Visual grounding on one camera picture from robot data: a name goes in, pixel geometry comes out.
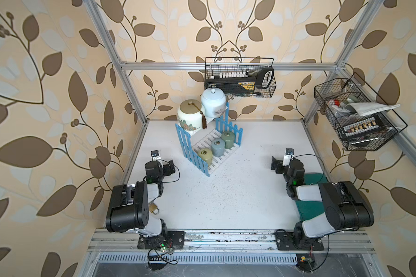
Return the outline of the cream jar with tan lid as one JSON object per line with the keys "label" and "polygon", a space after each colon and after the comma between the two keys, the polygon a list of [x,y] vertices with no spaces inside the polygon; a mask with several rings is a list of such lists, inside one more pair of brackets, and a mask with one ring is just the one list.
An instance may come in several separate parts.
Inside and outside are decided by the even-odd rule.
{"label": "cream jar with tan lid", "polygon": [[195,132],[207,128],[205,108],[196,99],[183,101],[177,111],[180,126],[187,132]]}

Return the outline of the white ceramic jar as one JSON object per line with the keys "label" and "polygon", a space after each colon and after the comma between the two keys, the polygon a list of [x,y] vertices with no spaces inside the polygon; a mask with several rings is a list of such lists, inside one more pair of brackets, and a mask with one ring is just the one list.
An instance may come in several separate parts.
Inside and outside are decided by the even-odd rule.
{"label": "white ceramic jar", "polygon": [[226,96],[219,88],[212,87],[204,90],[201,102],[205,108],[205,116],[209,118],[218,118],[225,112]]}

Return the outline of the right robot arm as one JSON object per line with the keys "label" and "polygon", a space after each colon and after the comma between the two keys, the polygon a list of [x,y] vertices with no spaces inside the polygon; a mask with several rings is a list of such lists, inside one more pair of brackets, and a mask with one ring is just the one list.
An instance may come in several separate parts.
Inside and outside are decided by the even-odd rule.
{"label": "right robot arm", "polygon": [[322,238],[342,231],[355,232],[374,224],[374,213],[349,181],[305,184],[304,164],[292,155],[272,157],[270,169],[282,174],[287,195],[296,202],[315,202],[323,211],[296,223],[293,231],[275,231],[278,250],[324,250]]}

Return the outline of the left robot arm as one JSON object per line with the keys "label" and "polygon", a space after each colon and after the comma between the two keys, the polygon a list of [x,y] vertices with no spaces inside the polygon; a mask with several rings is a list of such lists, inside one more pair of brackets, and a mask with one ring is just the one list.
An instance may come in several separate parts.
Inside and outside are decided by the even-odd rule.
{"label": "left robot arm", "polygon": [[145,164],[146,176],[135,184],[115,186],[106,214],[105,227],[110,233],[134,231],[141,236],[141,249],[171,248],[173,241],[166,223],[155,218],[150,204],[161,197],[164,178],[176,172],[172,160],[152,160]]}

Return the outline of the blue and white wooden shelf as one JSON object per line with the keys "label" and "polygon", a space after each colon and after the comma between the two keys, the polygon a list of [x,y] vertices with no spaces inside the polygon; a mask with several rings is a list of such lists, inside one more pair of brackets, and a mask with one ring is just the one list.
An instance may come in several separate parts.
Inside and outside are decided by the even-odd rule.
{"label": "blue and white wooden shelf", "polygon": [[[179,138],[184,157],[207,177],[210,177],[214,171],[218,169],[241,146],[243,128],[239,128],[237,124],[233,124],[232,121],[229,120],[229,112],[229,103],[226,103],[226,110],[221,117],[207,120],[207,123],[215,120],[215,128],[196,144],[191,142],[191,135],[196,134],[196,131],[187,132],[180,126],[179,123],[175,124],[177,136]],[[205,148],[211,150],[212,143],[215,140],[220,139],[225,131],[229,131],[234,134],[233,146],[230,149],[225,149],[222,156],[213,156],[211,165],[209,166],[207,162],[199,156],[199,152]]]}

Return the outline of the blue-grey tea canister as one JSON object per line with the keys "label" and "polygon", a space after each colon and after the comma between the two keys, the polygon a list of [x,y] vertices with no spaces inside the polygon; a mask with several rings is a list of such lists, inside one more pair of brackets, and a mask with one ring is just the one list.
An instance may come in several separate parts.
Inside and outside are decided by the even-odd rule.
{"label": "blue-grey tea canister", "polygon": [[211,151],[214,157],[221,157],[225,151],[225,141],[221,138],[216,138],[211,142]]}

